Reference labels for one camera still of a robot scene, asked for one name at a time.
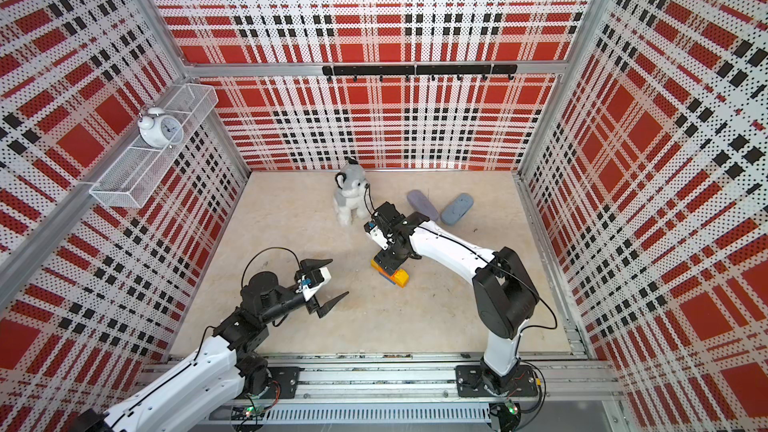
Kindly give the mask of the long blue lego brick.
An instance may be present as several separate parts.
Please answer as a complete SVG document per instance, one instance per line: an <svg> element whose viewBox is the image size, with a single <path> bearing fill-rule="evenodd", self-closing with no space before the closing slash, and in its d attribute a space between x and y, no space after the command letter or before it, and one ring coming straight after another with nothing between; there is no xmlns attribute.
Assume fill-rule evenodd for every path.
<svg viewBox="0 0 768 432"><path fill-rule="evenodd" d="M396 284L395 284L395 282L393 281L393 279L392 279L392 276L391 276L391 275L389 275L388 273L386 273L386 272L385 272L385 271L383 271L382 269L378 269L378 268L376 268L375 270L378 272L378 274L379 274L380 276L382 276L382 277L383 277L385 280L387 280L389 283L391 283L391 284L393 284L393 285L396 285Z"/></svg>

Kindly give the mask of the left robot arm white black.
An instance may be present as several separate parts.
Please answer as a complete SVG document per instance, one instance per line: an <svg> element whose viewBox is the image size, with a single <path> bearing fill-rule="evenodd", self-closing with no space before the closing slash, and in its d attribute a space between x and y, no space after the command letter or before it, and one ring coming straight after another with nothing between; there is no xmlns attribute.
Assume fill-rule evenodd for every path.
<svg viewBox="0 0 768 432"><path fill-rule="evenodd" d="M88 409L71 431L188 431L246 390L268 387L267 360L256 349L269 326L304 308L322 318L346 295L325 304L316 297L331 280L330 259L304 259L288 287L262 271L240 291L241 303L200 346L148 386L104 412Z"/></svg>

